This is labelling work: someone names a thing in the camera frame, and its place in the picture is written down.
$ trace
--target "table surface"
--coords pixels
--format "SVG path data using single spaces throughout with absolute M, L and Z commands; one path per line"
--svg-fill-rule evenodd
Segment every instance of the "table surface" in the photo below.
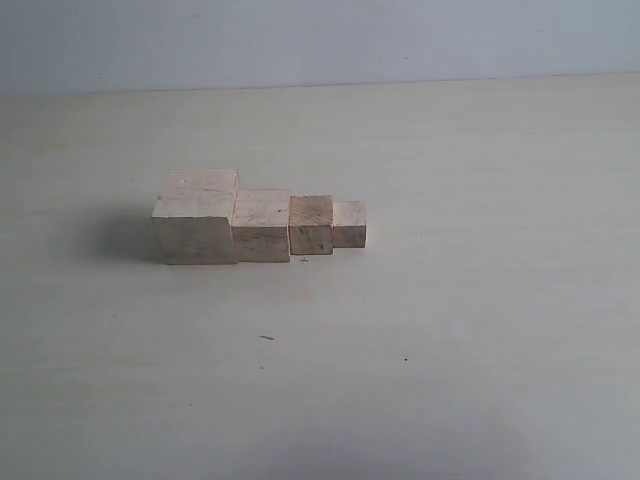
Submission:
M 4 478 L 637 477 L 639 153 L 640 75 L 0 97 Z M 367 248 L 163 265 L 188 167 Z

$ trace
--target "block top face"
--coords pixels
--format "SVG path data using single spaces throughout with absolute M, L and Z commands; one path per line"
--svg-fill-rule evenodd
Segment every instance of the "block top face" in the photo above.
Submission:
M 289 190 L 238 190 L 231 223 L 234 227 L 286 227 Z
M 289 225 L 319 227 L 333 222 L 331 195 L 291 197 Z
M 333 226 L 352 227 L 367 224 L 364 202 L 335 202 L 333 204 Z
M 231 219 L 237 191 L 236 170 L 171 170 L 152 216 Z

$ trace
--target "medium wooden cube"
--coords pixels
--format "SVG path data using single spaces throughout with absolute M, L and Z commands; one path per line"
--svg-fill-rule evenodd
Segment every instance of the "medium wooden cube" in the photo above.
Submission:
M 152 214 L 167 263 L 238 263 L 231 233 L 237 192 L 236 170 L 173 170 L 167 174 Z
M 333 246 L 364 248 L 367 241 L 367 219 L 364 202 L 333 204 Z
M 289 190 L 238 190 L 231 222 L 240 262 L 289 262 Z
M 291 197 L 289 242 L 292 255 L 333 253 L 333 200 L 330 195 Z

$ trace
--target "wall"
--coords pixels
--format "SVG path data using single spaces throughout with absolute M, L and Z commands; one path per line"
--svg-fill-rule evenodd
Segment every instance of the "wall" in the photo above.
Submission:
M 4 0 L 0 93 L 640 70 L 637 0 Z

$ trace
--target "wooden block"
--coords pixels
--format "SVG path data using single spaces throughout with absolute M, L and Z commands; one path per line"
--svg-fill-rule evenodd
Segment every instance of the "wooden block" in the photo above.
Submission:
M 289 190 L 238 190 L 231 225 L 238 261 L 290 261 Z
M 333 204 L 333 246 L 364 248 L 367 241 L 367 219 L 364 202 Z
M 292 255 L 333 253 L 333 201 L 330 195 L 291 197 L 289 241 Z
M 167 263 L 238 263 L 231 234 L 237 192 L 236 170 L 173 170 L 167 174 L 152 214 Z

